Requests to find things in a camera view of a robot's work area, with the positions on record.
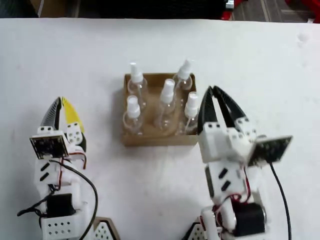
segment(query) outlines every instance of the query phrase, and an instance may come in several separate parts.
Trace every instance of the floor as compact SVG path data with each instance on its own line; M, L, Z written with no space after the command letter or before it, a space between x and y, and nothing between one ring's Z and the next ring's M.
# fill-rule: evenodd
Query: floor
M100 18L94 0L73 0L70 3L69 17ZM313 13L300 0L292 0L290 6L285 0L247 0L233 11L230 20L306 23L312 18L314 18Z

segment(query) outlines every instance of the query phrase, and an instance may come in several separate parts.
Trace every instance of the robotic arm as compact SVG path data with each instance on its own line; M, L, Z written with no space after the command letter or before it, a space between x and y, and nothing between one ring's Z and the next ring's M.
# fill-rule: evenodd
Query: robotic arm
M67 124L65 133L59 129L62 107ZM78 161L86 168L86 138L82 122L66 98L58 97L53 102L30 141L37 156L34 184L42 200L17 215L35 212L44 240L94 239L98 194L90 180L77 170ZM95 193L92 216L88 203L82 199L81 178Z
M213 98L217 99L226 127L217 119ZM203 239L208 240L270 239L272 217L262 167L270 164L274 172L273 163L280 161L292 136L257 135L242 109L217 86L209 87L202 99L197 127L213 207L201 211L199 222L184 239L200 239L199 228L203 229Z

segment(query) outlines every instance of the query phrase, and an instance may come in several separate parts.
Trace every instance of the white tabletop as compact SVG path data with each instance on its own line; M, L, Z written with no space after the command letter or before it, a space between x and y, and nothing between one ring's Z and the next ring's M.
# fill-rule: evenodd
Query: white tabletop
M0 33L1 239L41 238L35 215L16 214L39 200L29 137L57 96L67 97L83 121L85 174L98 190L97 215L112 218L123 240L181 239L201 208L212 204L199 146L125 148L120 134L129 62L146 73L176 72L185 57L195 60L200 96L218 85L260 133L294 136L275 166L292 239L319 238L319 25L1 19ZM279 188L268 166L264 175L273 239L286 239Z

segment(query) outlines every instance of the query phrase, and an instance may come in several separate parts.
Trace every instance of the white spray nozzle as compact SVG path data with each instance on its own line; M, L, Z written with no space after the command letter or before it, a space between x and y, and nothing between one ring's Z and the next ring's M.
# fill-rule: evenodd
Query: white spray nozzle
M126 106L126 112L128 114L128 117L131 119L136 119L140 116L140 106L138 103L138 98L134 95L128 96L127 100L127 106Z
M141 71L139 71L137 64L135 62L130 63L131 66L131 80L134 83L140 83L143 81L144 76Z
M160 100L169 104L174 99L175 81L168 78L164 81L163 89L161 91Z
M183 65L180 67L177 75L179 78L183 79L183 80L187 80L191 74L191 63L193 62L193 60L190 59L186 59L183 63Z
M188 100L185 104L184 113L188 118L194 118L198 114L198 95L195 91L189 92Z

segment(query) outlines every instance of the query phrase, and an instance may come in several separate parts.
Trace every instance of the cardboard box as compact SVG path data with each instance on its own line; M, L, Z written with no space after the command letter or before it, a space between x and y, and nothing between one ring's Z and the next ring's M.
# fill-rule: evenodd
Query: cardboard box
M166 131L161 131L154 126L154 119L156 109L159 104L161 90L164 86L166 79L172 79L174 73L145 73L143 74L148 82L148 98L147 106L142 112L143 114L143 135L130 134L122 124L122 142L125 146L179 146L190 145L193 146L197 143L198 138L196 131L189 135L176 135L179 117L183 114L184 109L177 104L174 112L173 124ZM190 92L196 92L195 75L191 74L192 88ZM124 112L127 109L127 97L130 95L128 92L128 82L130 74L124 76Z

